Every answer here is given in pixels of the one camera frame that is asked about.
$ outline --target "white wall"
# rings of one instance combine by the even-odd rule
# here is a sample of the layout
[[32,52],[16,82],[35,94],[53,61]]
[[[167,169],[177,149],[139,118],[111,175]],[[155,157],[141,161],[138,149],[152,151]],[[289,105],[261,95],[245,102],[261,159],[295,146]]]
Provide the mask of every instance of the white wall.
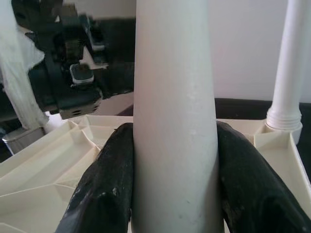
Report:
[[[75,2],[78,11],[95,17],[134,16],[136,10],[135,0],[67,2]],[[215,96],[271,100],[287,1],[209,0],[209,5]],[[302,102],[311,102],[310,76],[311,57]],[[133,95],[103,101],[99,114],[114,113],[117,110],[107,108],[132,101]]]

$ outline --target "cream plastic tray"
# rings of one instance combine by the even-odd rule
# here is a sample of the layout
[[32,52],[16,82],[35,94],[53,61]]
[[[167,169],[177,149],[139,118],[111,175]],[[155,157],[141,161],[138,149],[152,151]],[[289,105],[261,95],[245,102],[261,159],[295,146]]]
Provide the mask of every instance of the cream plastic tray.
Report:
[[[291,134],[271,132],[264,120],[222,121],[261,152],[311,217],[311,185]],[[83,172],[126,122],[133,117],[68,121],[0,164],[0,233],[53,233]]]

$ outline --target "white cylindrical pole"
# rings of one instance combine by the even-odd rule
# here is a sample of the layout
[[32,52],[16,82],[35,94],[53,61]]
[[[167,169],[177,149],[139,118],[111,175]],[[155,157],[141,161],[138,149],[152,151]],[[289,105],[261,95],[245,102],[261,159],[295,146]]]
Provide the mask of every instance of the white cylindrical pole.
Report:
[[301,130],[299,101],[310,45],[311,1],[289,0],[273,104],[267,114],[267,125],[273,129]]
[[134,233],[220,233],[206,0],[137,0]]

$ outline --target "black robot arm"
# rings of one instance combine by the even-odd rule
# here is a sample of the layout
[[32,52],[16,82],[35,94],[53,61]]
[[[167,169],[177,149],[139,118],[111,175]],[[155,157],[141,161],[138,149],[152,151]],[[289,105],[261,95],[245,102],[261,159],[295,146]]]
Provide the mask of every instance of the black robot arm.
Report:
[[[94,112],[101,100],[134,89],[135,18],[93,20],[61,0],[12,0],[17,23],[45,53],[28,73],[42,111],[63,119]],[[84,48],[104,68],[81,64]],[[0,122],[16,118],[3,88]]]

